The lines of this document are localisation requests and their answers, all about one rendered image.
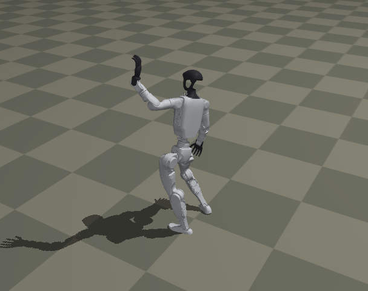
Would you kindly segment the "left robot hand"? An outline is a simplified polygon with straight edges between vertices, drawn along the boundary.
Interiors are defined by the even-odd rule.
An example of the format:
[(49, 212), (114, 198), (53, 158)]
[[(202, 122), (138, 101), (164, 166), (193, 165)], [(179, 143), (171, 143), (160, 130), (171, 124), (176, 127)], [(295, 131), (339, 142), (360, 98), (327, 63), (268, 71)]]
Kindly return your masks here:
[(131, 82), (131, 84), (133, 86), (135, 86), (136, 83), (137, 83), (137, 80), (140, 80), (141, 79), (139, 77), (140, 74), (141, 74), (141, 58), (139, 56), (137, 56), (137, 55), (134, 55), (133, 57), (134, 58), (132, 58), (132, 59), (134, 59), (136, 67), (135, 67), (135, 75), (132, 76), (132, 82)]

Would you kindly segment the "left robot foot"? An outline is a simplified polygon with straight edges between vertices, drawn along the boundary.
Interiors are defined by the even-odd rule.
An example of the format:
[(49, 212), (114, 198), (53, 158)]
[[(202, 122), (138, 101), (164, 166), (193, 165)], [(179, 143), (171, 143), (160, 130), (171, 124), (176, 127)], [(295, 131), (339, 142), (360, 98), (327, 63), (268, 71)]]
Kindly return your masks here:
[(175, 231), (175, 232), (185, 233), (185, 234), (188, 234), (188, 235), (191, 235), (193, 233), (192, 229), (187, 228), (187, 230), (185, 231), (181, 228), (180, 224), (175, 224), (175, 223), (170, 223), (169, 224), (169, 229), (171, 229), (172, 231)]

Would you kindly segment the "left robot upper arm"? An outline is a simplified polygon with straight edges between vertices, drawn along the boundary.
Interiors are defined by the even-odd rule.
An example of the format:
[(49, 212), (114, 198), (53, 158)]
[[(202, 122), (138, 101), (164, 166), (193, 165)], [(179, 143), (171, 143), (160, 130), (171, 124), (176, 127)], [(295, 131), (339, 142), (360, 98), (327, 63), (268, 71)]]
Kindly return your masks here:
[(182, 107), (182, 102), (184, 99), (182, 98), (170, 98), (164, 99), (160, 102), (159, 106), (153, 105), (150, 101), (148, 102), (147, 106), (151, 111), (157, 110), (166, 110), (166, 109), (175, 109), (179, 110)]

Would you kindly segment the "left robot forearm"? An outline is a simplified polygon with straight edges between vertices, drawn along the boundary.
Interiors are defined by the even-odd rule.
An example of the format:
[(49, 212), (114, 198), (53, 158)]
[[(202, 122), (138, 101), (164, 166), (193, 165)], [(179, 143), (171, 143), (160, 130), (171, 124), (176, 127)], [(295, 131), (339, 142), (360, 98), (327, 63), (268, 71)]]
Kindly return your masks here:
[(131, 84), (132, 80), (130, 81), (130, 85), (138, 92), (138, 94), (142, 97), (144, 102), (150, 101), (153, 105), (159, 106), (160, 102), (157, 98), (155, 98), (148, 90), (140, 83), (140, 80), (137, 80), (135, 86)]

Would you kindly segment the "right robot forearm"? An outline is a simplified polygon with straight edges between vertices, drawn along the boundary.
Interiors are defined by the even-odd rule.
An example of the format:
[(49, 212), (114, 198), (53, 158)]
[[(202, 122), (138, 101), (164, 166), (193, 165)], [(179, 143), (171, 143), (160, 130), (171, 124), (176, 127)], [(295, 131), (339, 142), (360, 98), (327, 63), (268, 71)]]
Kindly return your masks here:
[(196, 141), (197, 145), (201, 146), (202, 142), (206, 138), (206, 134), (208, 133), (208, 131), (209, 131), (209, 128), (206, 130), (199, 130), (197, 141)]

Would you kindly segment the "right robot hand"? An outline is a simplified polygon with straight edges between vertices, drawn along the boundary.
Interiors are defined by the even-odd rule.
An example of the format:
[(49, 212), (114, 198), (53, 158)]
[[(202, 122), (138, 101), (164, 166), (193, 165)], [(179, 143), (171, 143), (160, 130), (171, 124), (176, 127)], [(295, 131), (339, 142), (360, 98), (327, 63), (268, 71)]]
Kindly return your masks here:
[[(197, 141), (197, 140), (196, 140)], [(194, 146), (194, 148), (193, 148), (193, 150), (192, 150), (192, 152), (194, 151), (194, 149), (196, 148), (196, 150), (195, 150), (195, 152), (194, 152), (194, 154), (196, 153), (196, 151), (197, 151), (197, 154), (199, 153), (199, 150), (200, 150), (200, 153), (199, 153), (199, 155), (198, 156), (200, 156), (200, 154), (201, 154), (201, 152), (202, 152), (202, 145), (203, 145), (203, 142), (202, 142), (202, 144), (201, 144), (201, 146), (199, 146), (199, 145), (197, 145), (196, 143), (193, 143), (191, 146), (190, 146), (190, 148), (192, 147), (192, 146)], [(193, 154), (193, 155), (194, 155)], [(197, 154), (196, 154), (196, 156), (197, 156)]]

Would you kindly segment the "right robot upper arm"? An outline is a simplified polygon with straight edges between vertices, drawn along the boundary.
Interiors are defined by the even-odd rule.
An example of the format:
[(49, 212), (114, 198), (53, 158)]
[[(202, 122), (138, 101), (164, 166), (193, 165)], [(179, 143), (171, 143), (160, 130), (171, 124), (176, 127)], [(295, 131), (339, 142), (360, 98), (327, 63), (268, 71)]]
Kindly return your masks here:
[(206, 130), (209, 128), (209, 105), (210, 103), (204, 100), (204, 110), (203, 110), (203, 114), (202, 114), (202, 121), (201, 121), (201, 126), (200, 126), (200, 130)]

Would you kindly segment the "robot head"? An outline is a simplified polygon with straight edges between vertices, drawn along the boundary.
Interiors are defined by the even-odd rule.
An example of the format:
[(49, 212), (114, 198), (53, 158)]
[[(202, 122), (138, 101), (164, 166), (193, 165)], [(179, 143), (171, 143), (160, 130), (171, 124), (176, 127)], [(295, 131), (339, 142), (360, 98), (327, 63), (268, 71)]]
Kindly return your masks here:
[[(188, 70), (186, 72), (184, 72), (183, 74), (183, 78), (184, 78), (184, 81), (183, 81), (183, 87), (184, 87), (184, 90), (187, 90), (187, 97), (189, 98), (192, 98), (192, 99), (200, 99), (197, 94), (196, 94), (196, 90), (193, 88), (193, 85), (196, 81), (202, 81), (203, 78), (202, 78), (202, 74), (197, 71), (197, 70)], [(186, 87), (186, 81), (187, 80), (190, 80), (191, 82), (191, 85), (189, 88)]]

